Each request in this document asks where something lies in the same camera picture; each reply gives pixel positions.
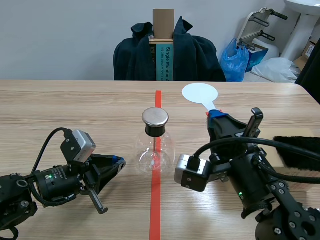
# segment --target table surface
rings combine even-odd
[[[187,82],[0,80],[0,175],[30,173],[38,153],[58,127],[90,134],[98,154],[122,156],[127,166],[99,195],[109,211],[99,215],[88,196],[59,207],[43,209],[18,226],[29,240],[147,240],[150,229],[151,178],[135,167],[133,148],[144,130],[143,111],[155,105],[162,90],[162,107],[169,113],[167,131],[176,142],[176,158],[193,154],[208,143],[206,110],[183,98]],[[320,107],[300,86],[289,83],[209,83],[219,97],[218,108],[248,122],[251,109],[264,113],[261,127],[310,128],[320,137]],[[64,165],[64,138],[52,139],[40,170]],[[297,201],[319,207],[320,188],[293,193]],[[242,220],[242,204],[221,182],[205,192],[182,188],[174,169],[161,182],[161,238],[163,240],[254,240],[257,223],[252,214]]]

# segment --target red tape line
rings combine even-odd
[[[162,108],[162,92],[155,92],[155,107]],[[161,138],[155,140],[154,168],[151,180],[151,207],[149,240],[161,240]]]

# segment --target wall-mounted sink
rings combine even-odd
[[[303,53],[309,38],[320,18],[320,0],[284,0],[288,8],[301,13],[289,42],[281,57],[291,61]]]
[[[320,0],[284,0],[284,2],[295,12],[320,16]]]

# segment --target white paddle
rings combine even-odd
[[[218,91],[211,85],[204,83],[189,84],[182,90],[182,95],[190,102],[202,104],[208,111],[217,109],[214,101],[218,97]]]

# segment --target silver cap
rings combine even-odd
[[[169,120],[168,113],[162,108],[151,107],[142,114],[142,121],[150,127],[160,128]]]

